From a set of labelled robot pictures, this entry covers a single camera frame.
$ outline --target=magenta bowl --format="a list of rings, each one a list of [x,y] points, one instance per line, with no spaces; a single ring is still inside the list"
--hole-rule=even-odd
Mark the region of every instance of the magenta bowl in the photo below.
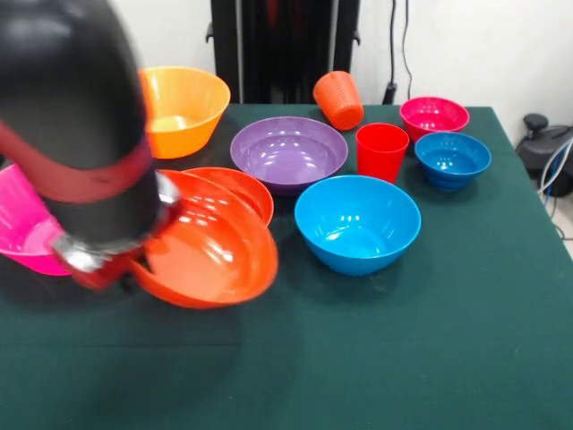
[[[277,116],[247,125],[231,142],[231,159],[274,194],[297,194],[336,173],[348,145],[334,128],[298,116]]]
[[[458,103],[440,97],[410,99],[400,108],[400,117],[412,142],[434,132],[461,132],[469,112]]]
[[[62,229],[18,166],[0,171],[0,195],[0,254],[37,273],[68,275],[50,248]]]

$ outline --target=cup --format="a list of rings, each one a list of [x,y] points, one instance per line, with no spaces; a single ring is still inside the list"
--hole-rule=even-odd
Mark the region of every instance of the cup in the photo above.
[[[326,73],[314,85],[314,101],[338,130],[350,130],[360,124],[364,107],[350,73]]]
[[[356,132],[358,174],[396,182],[410,138],[400,127],[372,123]]]

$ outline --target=purple bowl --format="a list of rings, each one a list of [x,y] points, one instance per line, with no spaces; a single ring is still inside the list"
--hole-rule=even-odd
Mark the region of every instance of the purple bowl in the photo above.
[[[231,142],[238,168],[274,194],[295,194],[339,170],[348,145],[334,128],[298,116],[277,116],[247,125]]]

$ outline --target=light blue bowl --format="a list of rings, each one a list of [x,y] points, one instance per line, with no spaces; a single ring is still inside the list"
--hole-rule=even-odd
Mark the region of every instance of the light blue bowl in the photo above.
[[[422,217],[397,186],[336,176],[298,198],[295,221],[311,251],[333,271],[368,275],[392,264],[418,236]]]
[[[428,182],[443,191],[463,188],[492,163],[487,146],[461,133],[426,134],[416,143],[415,156]]]

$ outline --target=red band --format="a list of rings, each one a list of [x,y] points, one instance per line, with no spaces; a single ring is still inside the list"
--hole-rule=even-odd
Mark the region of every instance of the red band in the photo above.
[[[0,121],[0,153],[20,167],[36,192],[57,202],[90,203],[113,197],[133,186],[150,168],[147,137],[107,168],[79,169],[57,164]]]

